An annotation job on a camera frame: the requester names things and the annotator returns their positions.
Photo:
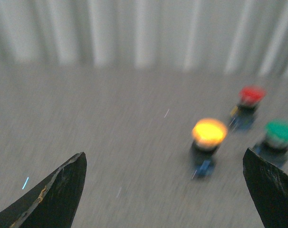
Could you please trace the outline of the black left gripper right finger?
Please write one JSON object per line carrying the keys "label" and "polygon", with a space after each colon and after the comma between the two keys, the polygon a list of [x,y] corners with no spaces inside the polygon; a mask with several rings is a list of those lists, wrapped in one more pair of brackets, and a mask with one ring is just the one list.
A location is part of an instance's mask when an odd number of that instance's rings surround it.
{"label": "black left gripper right finger", "polygon": [[288,175],[248,148],[243,176],[266,228],[288,228]]}

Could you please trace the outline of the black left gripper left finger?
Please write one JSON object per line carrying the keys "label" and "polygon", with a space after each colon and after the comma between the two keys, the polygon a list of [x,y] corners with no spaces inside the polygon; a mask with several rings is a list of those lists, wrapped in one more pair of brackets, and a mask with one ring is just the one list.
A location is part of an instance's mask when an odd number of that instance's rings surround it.
{"label": "black left gripper left finger", "polygon": [[0,228],[69,228],[85,185],[86,154],[77,153],[0,212]]}

